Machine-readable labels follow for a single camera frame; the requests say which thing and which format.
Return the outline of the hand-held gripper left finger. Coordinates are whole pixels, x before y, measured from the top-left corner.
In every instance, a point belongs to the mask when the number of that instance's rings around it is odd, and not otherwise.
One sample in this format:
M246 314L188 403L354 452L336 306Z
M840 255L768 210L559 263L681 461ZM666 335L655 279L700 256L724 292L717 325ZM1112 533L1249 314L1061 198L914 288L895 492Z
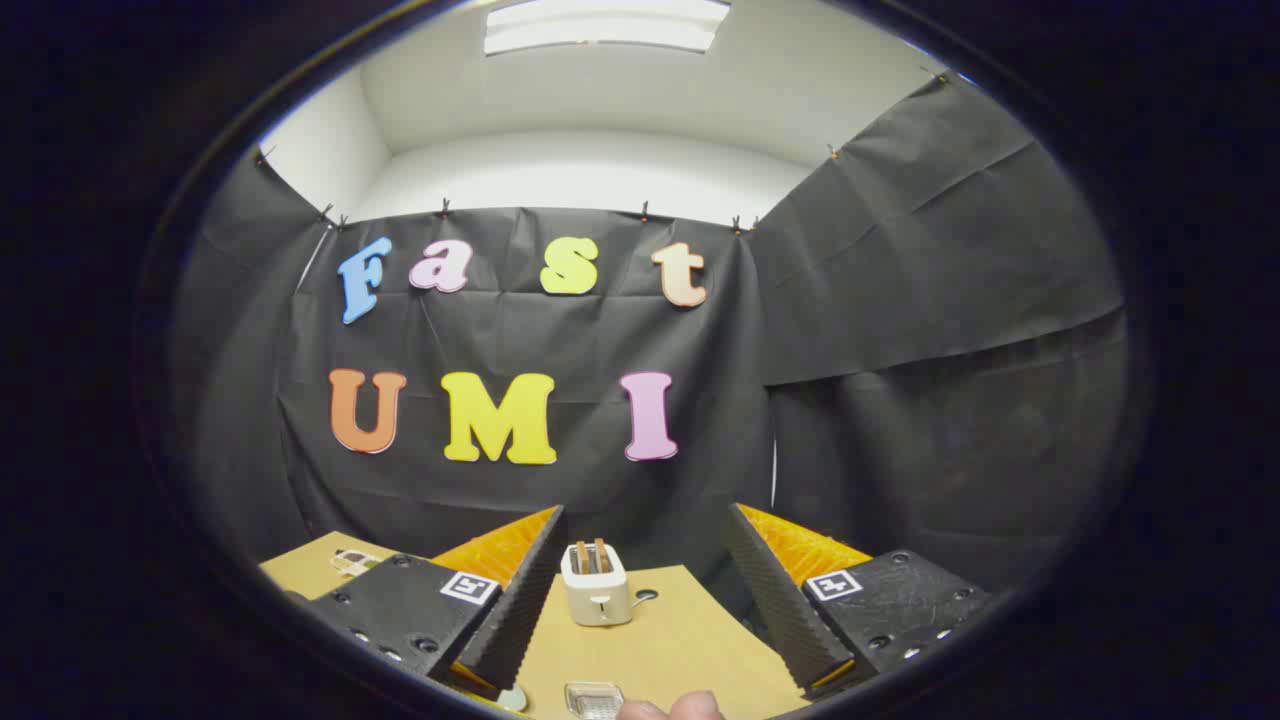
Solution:
M393 553L306 606L394 667L495 700L516 682L568 542L556 505L435 559Z

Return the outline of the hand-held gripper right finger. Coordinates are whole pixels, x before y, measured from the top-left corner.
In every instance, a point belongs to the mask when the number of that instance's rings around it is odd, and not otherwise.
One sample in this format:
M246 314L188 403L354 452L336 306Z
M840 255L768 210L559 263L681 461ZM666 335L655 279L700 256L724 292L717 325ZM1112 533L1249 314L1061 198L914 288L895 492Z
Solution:
M914 664L989 602L914 551L870 556L745 503L728 515L730 555L808 700Z

